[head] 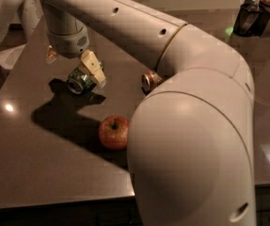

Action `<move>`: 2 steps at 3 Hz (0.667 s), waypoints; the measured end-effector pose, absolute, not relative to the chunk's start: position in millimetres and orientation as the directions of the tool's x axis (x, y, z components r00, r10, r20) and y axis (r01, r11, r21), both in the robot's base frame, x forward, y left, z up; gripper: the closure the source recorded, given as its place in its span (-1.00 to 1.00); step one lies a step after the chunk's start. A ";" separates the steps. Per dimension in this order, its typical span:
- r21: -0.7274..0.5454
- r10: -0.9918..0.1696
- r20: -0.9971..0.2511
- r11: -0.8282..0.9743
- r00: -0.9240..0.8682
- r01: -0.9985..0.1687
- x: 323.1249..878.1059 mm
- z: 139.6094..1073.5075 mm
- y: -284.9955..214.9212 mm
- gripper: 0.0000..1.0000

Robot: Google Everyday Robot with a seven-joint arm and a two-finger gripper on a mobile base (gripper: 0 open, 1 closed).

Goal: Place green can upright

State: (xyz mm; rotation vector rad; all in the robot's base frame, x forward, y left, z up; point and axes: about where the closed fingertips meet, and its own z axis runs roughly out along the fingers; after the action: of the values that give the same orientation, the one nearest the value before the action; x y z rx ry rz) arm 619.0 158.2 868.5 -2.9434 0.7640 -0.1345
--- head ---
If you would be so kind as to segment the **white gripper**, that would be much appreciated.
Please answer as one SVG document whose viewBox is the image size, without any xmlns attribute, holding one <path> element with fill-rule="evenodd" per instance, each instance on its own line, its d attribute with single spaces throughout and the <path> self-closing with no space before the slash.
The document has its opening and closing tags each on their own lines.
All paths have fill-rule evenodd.
<svg viewBox="0 0 270 226">
<path fill-rule="evenodd" d="M 87 27 L 64 10 L 47 3 L 41 5 L 50 43 L 46 51 L 46 62 L 52 64 L 58 55 L 66 58 L 79 56 L 79 70 L 94 84 L 103 88 L 106 84 L 103 69 L 95 54 L 87 50 L 89 46 Z"/>
</svg>

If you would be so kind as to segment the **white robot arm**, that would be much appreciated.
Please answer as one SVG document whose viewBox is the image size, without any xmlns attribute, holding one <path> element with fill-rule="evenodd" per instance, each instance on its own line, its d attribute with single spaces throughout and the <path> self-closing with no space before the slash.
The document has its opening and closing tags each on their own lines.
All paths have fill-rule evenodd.
<svg viewBox="0 0 270 226">
<path fill-rule="evenodd" d="M 131 0 L 39 1 L 0 90 L 0 210 L 133 199 L 144 226 L 256 226 L 242 56 Z"/>
</svg>

